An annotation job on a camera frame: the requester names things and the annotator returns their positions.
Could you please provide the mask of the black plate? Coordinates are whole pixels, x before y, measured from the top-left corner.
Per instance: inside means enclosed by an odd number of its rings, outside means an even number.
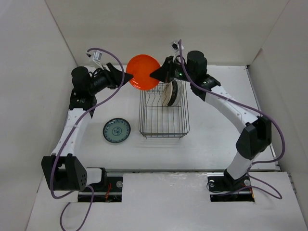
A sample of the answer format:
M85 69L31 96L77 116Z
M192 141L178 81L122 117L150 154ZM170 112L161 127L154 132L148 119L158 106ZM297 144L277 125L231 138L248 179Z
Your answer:
M167 90L169 92L169 100L167 102L167 106L172 106L176 100L179 85L176 80L173 80L171 83L167 85Z

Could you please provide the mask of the orange plate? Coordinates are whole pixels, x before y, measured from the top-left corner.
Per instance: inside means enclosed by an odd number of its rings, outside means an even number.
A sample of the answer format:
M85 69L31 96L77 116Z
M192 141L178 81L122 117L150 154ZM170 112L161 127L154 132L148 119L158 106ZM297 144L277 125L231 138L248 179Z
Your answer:
M159 80L151 78L150 74L160 67L160 63L150 55L139 54L132 57L126 67L126 72L133 75L130 84L138 90L155 88Z

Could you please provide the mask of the cream floral plate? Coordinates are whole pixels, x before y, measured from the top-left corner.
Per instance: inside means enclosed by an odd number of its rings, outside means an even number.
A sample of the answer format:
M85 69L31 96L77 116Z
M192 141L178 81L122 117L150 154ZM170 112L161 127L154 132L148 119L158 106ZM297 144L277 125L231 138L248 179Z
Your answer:
M172 97L172 92L173 92L173 85L172 83L167 83L164 86L163 92L162 92L162 97L161 97L161 104L162 106L168 106L168 103Z

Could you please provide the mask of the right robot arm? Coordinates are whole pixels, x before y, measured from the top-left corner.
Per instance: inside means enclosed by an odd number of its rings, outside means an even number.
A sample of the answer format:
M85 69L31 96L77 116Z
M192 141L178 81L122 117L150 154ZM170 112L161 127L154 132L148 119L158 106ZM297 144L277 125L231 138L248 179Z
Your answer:
M164 83L173 79L192 81L192 92L204 102L215 107L238 130L237 153L222 177L210 177L213 192L231 192L243 186L244 177L254 159L271 144L271 121L257 116L239 105L224 90L221 83L207 73L207 59L200 51L191 51L184 64L179 57L169 56L160 68L150 72L150 77Z

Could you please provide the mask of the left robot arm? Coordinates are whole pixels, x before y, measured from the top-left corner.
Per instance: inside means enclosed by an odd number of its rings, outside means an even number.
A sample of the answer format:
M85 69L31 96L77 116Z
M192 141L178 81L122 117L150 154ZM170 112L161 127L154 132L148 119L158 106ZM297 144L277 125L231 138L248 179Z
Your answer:
M86 188L87 171L78 160L76 151L99 106L96 94L103 89L116 90L133 79L132 74L116 69L111 63L93 72L78 66L72 70L71 76L73 89L63 132L52 153L41 161L50 191L82 191Z

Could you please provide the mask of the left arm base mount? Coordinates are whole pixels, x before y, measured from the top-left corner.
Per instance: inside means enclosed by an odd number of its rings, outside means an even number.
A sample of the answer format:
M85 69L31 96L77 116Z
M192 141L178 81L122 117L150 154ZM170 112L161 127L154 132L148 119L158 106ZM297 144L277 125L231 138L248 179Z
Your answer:
M122 202L123 173L108 172L105 168L87 168L87 186L94 190L93 202Z

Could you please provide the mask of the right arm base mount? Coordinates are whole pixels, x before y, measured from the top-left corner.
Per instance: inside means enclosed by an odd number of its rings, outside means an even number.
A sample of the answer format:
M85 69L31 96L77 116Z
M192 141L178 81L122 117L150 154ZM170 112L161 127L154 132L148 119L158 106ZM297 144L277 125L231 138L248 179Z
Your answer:
M223 173L209 173L206 187L211 202L254 202L251 181L248 176L231 183Z

